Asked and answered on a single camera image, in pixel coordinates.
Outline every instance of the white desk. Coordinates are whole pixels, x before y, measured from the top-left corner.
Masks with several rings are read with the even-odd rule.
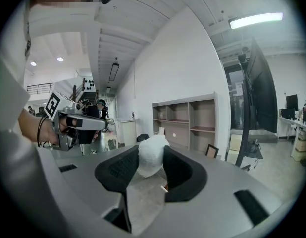
[[[295,151],[295,146],[296,146],[297,140],[298,140],[298,134],[299,134],[301,129],[306,131],[306,125],[303,124],[302,121],[289,120],[289,119],[286,119],[286,118],[283,118],[283,117],[278,117],[278,119],[279,119],[280,122],[287,123],[288,131],[291,128],[291,125],[297,126],[296,134],[295,134],[295,141],[294,141],[293,149],[292,149],[292,152],[291,152],[291,157],[292,157],[293,154],[294,154],[294,151]]]
[[[116,129],[120,144],[135,145],[137,142],[136,120],[133,118],[117,118]]]

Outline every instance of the staircase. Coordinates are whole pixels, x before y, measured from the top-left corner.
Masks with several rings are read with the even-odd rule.
[[[79,101],[88,99],[91,103],[95,102],[96,92],[84,92]]]

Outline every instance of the black slot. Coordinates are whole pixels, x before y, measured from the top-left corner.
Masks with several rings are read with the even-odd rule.
[[[254,226],[268,217],[267,211],[248,190],[239,190],[234,195]]]
[[[60,172],[62,173],[62,172],[66,172],[66,171],[69,171],[69,170],[72,170],[72,169],[76,169],[76,168],[77,168],[76,165],[74,165],[74,164],[69,164],[69,165],[65,165],[65,166],[59,167],[59,170],[60,170]]]

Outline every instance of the white wall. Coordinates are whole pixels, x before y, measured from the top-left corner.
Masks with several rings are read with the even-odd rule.
[[[297,94],[299,109],[306,100],[306,56],[282,55],[267,57],[277,96],[277,109],[285,108],[286,95]],[[278,136],[286,136],[286,127],[279,123]]]
[[[77,75],[76,71],[84,68],[84,73],[90,70],[88,54],[84,55],[71,55],[64,57],[63,62],[57,61],[57,59],[50,59],[42,63],[37,62],[37,66],[33,67],[27,62],[26,68],[31,71],[25,73],[24,87],[28,85],[37,85],[45,83],[54,83],[57,81],[73,78]]]
[[[227,80],[216,50],[189,8],[174,16],[134,62],[118,89],[119,116],[135,116],[137,134],[153,135],[152,103],[218,93],[219,155],[230,131]]]

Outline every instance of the white ceiling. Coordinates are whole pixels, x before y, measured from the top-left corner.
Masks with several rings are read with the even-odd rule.
[[[306,38],[285,1],[112,0],[109,4],[94,2],[79,8],[38,7],[30,14],[30,31],[40,36],[33,42],[38,47],[33,58],[40,61],[62,52],[86,52],[87,48],[96,87],[100,91],[107,86],[117,88],[144,46],[185,6],[198,17],[224,63],[235,59],[243,46],[250,48],[252,37],[267,55],[305,53]],[[230,18],[270,11],[284,12],[283,21],[229,28]],[[116,57],[120,68],[115,81],[109,83]]]

